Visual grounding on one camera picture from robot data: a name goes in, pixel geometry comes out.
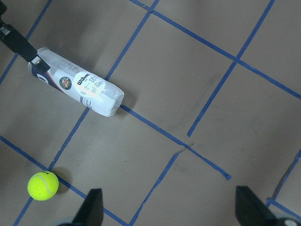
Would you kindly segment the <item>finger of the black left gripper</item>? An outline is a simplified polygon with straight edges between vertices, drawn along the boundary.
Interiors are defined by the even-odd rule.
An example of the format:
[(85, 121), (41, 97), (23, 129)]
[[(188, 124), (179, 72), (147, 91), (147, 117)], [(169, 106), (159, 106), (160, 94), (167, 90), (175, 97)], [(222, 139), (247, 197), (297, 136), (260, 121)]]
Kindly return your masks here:
[(38, 71), (47, 72), (50, 69), (50, 66), (38, 55), (38, 51), (13, 26), (0, 24), (0, 40)]

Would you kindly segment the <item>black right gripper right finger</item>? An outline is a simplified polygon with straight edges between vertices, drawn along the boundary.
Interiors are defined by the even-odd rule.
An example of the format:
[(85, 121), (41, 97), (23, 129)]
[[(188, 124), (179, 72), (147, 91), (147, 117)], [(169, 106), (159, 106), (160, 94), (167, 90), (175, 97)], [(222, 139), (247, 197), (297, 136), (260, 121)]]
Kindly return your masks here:
[(301, 221), (277, 216), (247, 186), (237, 186), (235, 216), (241, 226), (299, 226)]

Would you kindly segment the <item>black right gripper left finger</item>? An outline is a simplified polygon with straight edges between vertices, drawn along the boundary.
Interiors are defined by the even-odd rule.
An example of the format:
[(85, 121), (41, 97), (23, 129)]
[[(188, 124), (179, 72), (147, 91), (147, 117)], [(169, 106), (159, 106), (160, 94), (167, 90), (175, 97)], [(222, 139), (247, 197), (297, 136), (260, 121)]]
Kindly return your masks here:
[(62, 222), (59, 226), (101, 226), (103, 223), (102, 189), (91, 189), (77, 214), (71, 222)]

